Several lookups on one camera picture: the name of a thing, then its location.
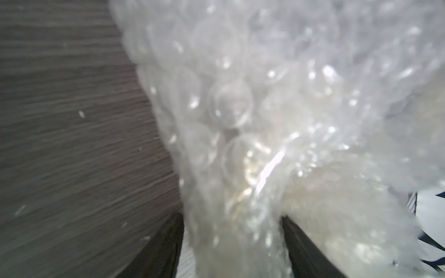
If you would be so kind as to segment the bubble wrap sheet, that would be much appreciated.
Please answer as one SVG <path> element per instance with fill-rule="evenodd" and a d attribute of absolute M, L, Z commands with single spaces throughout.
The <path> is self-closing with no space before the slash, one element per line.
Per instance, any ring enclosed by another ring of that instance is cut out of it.
<path fill-rule="evenodd" d="M 179 178 L 175 278 L 445 275 L 443 1 L 110 1 Z"/>

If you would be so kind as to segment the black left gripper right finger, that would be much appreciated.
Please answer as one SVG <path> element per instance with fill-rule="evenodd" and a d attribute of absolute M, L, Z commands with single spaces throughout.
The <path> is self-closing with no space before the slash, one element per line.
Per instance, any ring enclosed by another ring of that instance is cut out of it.
<path fill-rule="evenodd" d="M 281 226 L 295 278 L 346 278 L 288 216 Z"/>

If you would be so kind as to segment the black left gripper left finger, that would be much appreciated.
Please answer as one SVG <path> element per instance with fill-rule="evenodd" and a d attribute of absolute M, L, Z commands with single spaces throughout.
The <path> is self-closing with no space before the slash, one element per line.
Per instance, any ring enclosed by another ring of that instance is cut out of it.
<path fill-rule="evenodd" d="M 175 278 L 184 239 L 184 216 L 172 214 L 117 278 Z"/>

